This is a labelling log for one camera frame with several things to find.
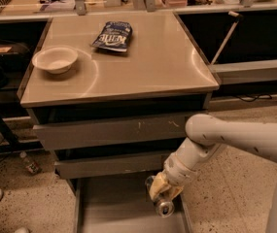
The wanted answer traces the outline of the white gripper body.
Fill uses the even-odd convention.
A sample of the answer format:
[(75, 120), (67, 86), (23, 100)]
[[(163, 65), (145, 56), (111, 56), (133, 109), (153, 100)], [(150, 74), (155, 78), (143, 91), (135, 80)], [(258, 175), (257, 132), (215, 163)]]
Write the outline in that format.
[(164, 161), (163, 173), (171, 185), (181, 186), (186, 181), (191, 181), (194, 178), (196, 174), (194, 167), (196, 164), (197, 161), (195, 159), (184, 160), (173, 152)]

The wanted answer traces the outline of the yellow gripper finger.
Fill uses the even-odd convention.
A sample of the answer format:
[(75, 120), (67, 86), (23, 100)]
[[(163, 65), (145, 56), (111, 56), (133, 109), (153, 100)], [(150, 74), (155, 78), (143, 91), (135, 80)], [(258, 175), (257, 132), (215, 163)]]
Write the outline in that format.
[(171, 200), (174, 200), (182, 191), (183, 191), (184, 187), (182, 185), (179, 185), (179, 186), (172, 186), (170, 189), (169, 189), (169, 198)]
[(150, 186), (149, 194), (153, 201), (155, 201), (160, 194), (165, 195), (168, 199), (171, 198), (171, 185), (163, 172), (159, 172)]

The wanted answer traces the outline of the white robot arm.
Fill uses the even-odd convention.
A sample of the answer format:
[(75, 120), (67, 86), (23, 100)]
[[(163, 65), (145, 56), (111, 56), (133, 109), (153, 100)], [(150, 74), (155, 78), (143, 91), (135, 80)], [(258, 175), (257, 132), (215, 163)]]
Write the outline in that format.
[[(146, 187), (161, 216), (173, 213), (172, 200), (199, 164), (222, 145), (228, 145), (277, 162), (277, 123), (224, 121), (206, 114), (191, 116), (186, 139), (164, 162), (164, 168)], [(277, 184), (265, 229), (277, 233)]]

